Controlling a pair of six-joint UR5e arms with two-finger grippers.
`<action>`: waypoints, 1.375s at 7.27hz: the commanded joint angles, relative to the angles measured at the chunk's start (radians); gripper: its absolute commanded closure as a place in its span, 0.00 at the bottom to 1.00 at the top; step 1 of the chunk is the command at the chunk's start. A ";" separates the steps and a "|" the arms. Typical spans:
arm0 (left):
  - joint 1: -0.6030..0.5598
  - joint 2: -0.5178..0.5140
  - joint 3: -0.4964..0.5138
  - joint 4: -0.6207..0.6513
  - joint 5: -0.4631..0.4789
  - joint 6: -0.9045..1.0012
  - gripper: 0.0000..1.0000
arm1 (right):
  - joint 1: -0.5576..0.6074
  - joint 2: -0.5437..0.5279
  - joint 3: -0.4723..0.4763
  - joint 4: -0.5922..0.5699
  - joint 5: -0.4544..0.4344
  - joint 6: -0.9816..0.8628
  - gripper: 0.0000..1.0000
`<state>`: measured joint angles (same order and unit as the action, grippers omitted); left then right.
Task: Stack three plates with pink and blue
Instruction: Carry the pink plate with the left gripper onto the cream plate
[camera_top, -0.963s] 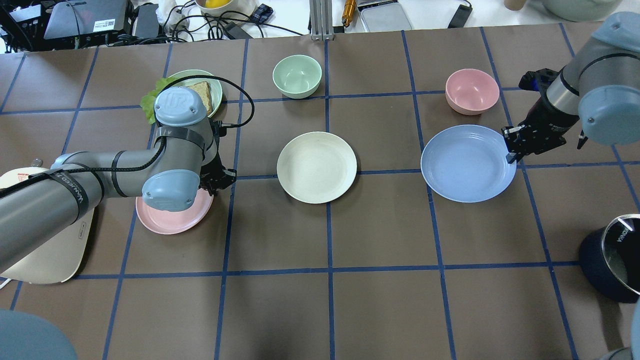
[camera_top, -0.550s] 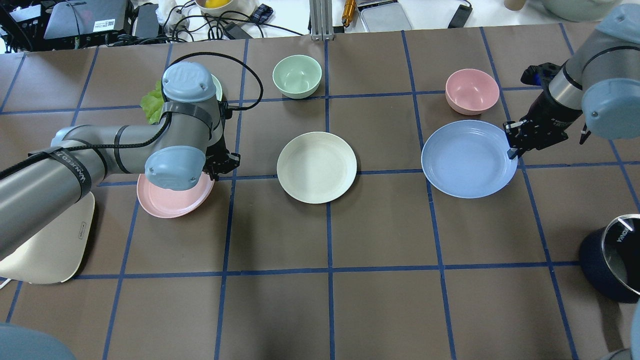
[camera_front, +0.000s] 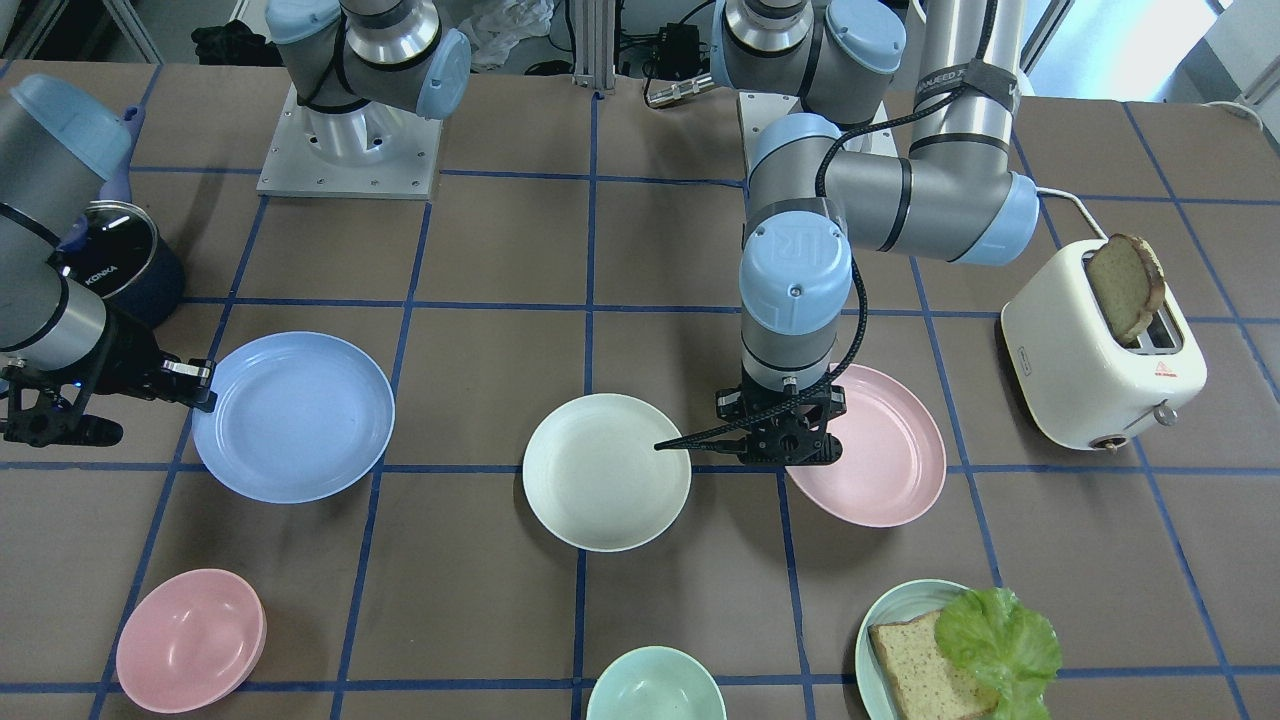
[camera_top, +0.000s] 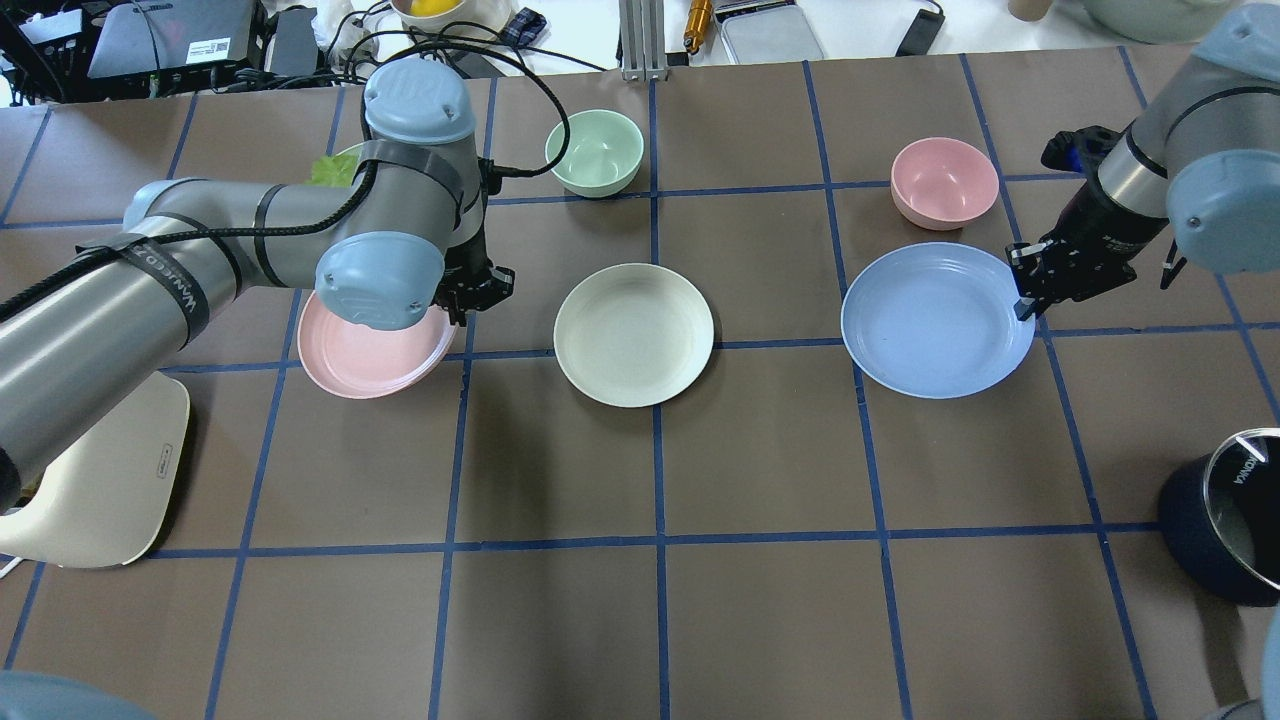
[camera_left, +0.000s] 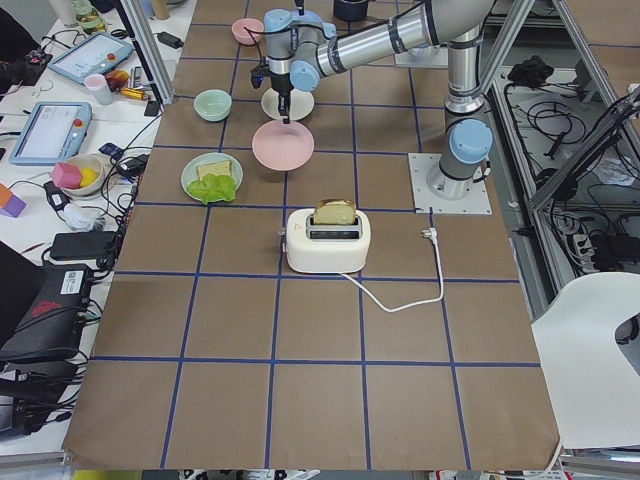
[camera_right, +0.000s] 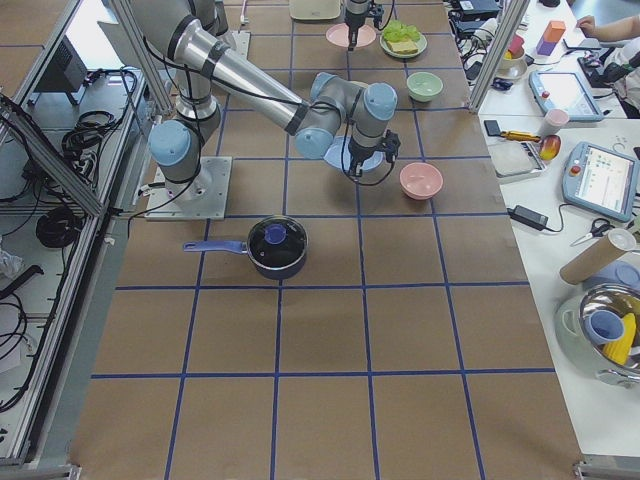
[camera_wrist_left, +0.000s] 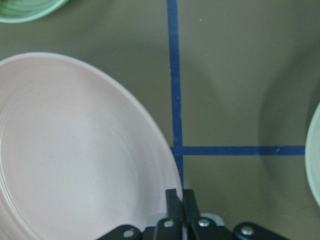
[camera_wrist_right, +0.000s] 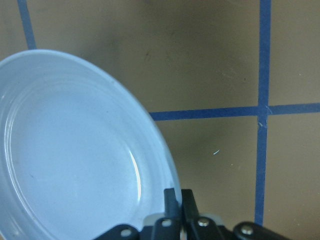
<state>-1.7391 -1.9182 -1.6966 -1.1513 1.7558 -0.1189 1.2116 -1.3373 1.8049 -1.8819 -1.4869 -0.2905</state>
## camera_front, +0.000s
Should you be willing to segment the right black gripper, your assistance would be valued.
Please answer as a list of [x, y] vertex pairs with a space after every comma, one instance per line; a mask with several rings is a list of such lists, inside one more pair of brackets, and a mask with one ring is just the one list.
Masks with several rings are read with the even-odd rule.
[[104, 304], [104, 310], [100, 337], [76, 363], [38, 369], [28, 360], [23, 368], [3, 370], [3, 379], [12, 387], [3, 439], [36, 448], [118, 445], [124, 434], [122, 425], [86, 411], [95, 395], [154, 400], [157, 393], [166, 393], [168, 402], [201, 413], [215, 410], [214, 360], [166, 359], [145, 323], [111, 304]]

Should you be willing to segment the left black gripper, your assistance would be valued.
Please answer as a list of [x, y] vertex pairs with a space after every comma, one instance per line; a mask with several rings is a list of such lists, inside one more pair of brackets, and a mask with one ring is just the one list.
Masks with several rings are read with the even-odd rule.
[[740, 423], [745, 436], [717, 439], [714, 451], [730, 454], [745, 465], [824, 466], [844, 454], [841, 441], [828, 429], [846, 413], [845, 391], [827, 386], [791, 409], [746, 423], [797, 395], [795, 386], [774, 392], [755, 380], [716, 393], [716, 414], [726, 424]]

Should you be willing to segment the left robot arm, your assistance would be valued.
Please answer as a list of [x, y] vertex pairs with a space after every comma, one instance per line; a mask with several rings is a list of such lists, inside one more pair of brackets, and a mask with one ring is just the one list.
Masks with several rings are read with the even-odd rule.
[[831, 464], [846, 410], [835, 357], [850, 296], [867, 306], [856, 251], [1000, 266], [1038, 222], [1034, 183], [1009, 165], [1023, 1], [928, 1], [911, 111], [877, 110], [909, 47], [879, 1], [719, 1], [713, 81], [795, 97], [748, 161], [739, 268], [741, 380], [716, 398], [721, 427], [669, 448], [745, 464]]

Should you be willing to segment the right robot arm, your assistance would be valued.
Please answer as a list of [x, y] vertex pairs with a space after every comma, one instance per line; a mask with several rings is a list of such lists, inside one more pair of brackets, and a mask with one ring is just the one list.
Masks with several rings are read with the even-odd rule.
[[[465, 94], [472, 49], [431, 1], [270, 1], [269, 37], [301, 109], [360, 114], [372, 104], [428, 120]], [[133, 149], [125, 122], [44, 74], [3, 99], [3, 382], [8, 442], [109, 447], [122, 427], [87, 414], [95, 395], [211, 413], [216, 364], [163, 351], [138, 318], [54, 266], [59, 245]]]

